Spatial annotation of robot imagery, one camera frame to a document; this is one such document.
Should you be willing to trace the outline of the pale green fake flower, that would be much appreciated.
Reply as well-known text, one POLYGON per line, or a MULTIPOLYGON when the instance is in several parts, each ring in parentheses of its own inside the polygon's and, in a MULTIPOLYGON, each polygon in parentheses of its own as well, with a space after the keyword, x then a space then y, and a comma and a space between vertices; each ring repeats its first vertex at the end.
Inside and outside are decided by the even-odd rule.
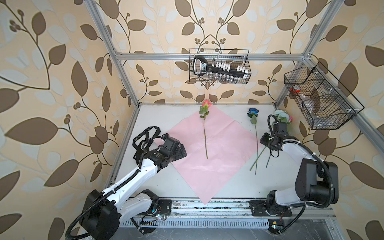
MULTIPOLYGON (((259 139, 259 137, 258 137, 258 130, 257 130, 257 122, 258 122, 259 112, 260 111, 258 109, 256 109, 256 108, 249 108, 249 110, 247 112, 247 116, 250 118, 251 124, 255 127, 255 134, 256 134, 257 139, 259 139)), ((290 117, 285 111, 276 110, 273 113, 273 115, 278 120, 278 122, 286 123, 288 125, 292 122, 292 117, 290 117)), ((261 153, 259 153, 259 143, 257 143, 257 151, 256 151, 256 153, 257 153, 257 158, 256 158, 255 162, 253 163, 253 165, 250 168, 250 171, 253 168, 255 168, 255 173, 257 173, 258 159, 260 158, 260 155, 263 153, 263 150, 262 150, 261 153)))

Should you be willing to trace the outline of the blue fake rose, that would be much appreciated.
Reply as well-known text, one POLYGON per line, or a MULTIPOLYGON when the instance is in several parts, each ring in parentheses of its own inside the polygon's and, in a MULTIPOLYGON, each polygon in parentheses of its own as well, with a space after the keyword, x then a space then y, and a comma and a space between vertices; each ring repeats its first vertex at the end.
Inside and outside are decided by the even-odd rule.
POLYGON ((255 162, 253 163, 252 167, 250 168, 250 170, 255 169, 255 175, 257 174, 258 159, 259 159, 259 142, 258 142, 259 137, 258 137, 258 130, 257 130, 258 115, 259 115, 259 110, 258 109, 256 109, 256 108, 249 108, 247 116, 250 118, 250 122, 254 126, 255 136, 256 136, 256 139, 257 139, 257 143, 256 143, 256 146, 257 146, 256 154, 257 154, 257 156, 256 156, 255 162))

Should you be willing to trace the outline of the pink purple wrapping paper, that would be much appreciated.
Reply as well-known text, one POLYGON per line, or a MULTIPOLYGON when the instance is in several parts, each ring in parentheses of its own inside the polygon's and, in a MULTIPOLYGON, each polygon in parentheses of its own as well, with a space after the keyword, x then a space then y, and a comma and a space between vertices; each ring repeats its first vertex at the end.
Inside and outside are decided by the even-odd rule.
MULTIPOLYGON (((162 197, 261 198, 262 178, 250 171, 257 139, 247 106, 211 106, 206 119, 208 159, 203 120, 196 106, 153 106, 150 122, 184 144, 187 157, 171 163, 149 181, 162 197)), ((258 137, 266 131, 269 106, 259 106, 258 137)))

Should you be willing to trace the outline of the pink fake rose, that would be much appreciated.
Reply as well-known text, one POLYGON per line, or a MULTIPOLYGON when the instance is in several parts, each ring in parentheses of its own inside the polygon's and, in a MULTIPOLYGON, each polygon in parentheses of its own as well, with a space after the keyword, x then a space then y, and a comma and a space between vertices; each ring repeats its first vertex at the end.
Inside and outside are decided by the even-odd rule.
POLYGON ((204 100, 202 105, 199 108, 199 114, 200 118, 203 120, 203 133, 205 138, 205 153, 206 153, 206 159, 208 159, 208 149, 207 149, 207 133, 206 133, 206 119, 209 115, 209 108, 212 105, 212 103, 209 100, 204 100))

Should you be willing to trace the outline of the small magenta fake flower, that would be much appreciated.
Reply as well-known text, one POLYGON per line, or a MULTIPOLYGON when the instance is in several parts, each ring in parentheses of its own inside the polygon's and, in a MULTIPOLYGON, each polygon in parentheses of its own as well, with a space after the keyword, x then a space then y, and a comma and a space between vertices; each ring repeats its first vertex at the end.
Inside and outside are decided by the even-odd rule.
MULTIPOLYGON (((280 110, 278 110, 278 111, 275 111, 273 115, 279 120, 279 122, 286 123, 287 126, 289 126, 289 125, 291 124, 291 122, 293 121, 293 117, 290 116, 290 115, 289 115, 287 112, 285 112, 285 111, 280 111, 280 110)), ((269 157, 269 159, 268 159, 266 168, 267 168, 267 166, 268 166, 268 163, 269 163, 271 157, 277 158, 277 157, 280 155, 280 152, 279 152, 279 151, 277 151, 277 152, 278 152, 278 155, 277 155, 277 156, 273 156, 273 154, 272 154, 272 150, 270 150, 270 157, 269 157)))

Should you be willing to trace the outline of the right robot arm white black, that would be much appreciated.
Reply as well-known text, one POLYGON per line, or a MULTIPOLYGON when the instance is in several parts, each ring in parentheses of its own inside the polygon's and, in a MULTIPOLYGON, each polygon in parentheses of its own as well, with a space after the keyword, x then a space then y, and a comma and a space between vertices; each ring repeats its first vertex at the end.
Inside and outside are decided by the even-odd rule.
POLYGON ((287 124, 275 115, 267 118, 270 133, 260 143, 270 151, 285 152, 297 164, 299 171, 292 188, 271 191, 265 202, 266 211, 276 215, 278 210, 311 206, 325 209, 339 200, 339 170, 332 162, 319 158, 297 138, 289 136, 287 124))

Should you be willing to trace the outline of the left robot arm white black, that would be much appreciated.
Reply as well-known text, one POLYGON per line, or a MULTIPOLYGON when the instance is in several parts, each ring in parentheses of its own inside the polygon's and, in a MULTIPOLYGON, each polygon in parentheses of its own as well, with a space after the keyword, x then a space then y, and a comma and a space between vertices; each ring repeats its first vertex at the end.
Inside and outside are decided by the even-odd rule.
POLYGON ((133 146, 137 167, 103 191, 94 190, 87 196, 83 212, 66 231, 67 240, 109 240, 120 223, 148 211, 158 212, 159 198, 152 191, 144 190, 133 199, 131 195, 170 163, 185 158, 186 149, 169 134, 150 137, 141 133, 133 140, 133 146))

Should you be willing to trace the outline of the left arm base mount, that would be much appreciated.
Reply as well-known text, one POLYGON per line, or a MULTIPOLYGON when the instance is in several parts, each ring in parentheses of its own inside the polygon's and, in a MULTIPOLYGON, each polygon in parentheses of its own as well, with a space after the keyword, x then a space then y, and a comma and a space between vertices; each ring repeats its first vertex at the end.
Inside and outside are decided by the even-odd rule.
POLYGON ((150 208, 139 216, 168 216, 172 211, 172 200, 170 199, 159 199, 154 201, 150 208))

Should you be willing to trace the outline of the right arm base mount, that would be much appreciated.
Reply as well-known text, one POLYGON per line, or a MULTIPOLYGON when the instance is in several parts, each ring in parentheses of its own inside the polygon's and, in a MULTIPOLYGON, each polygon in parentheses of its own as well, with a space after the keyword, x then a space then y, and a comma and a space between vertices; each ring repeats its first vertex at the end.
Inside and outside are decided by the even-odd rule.
POLYGON ((249 207, 253 217, 292 217, 289 207, 277 205, 274 202, 268 203, 266 200, 252 200, 249 207))

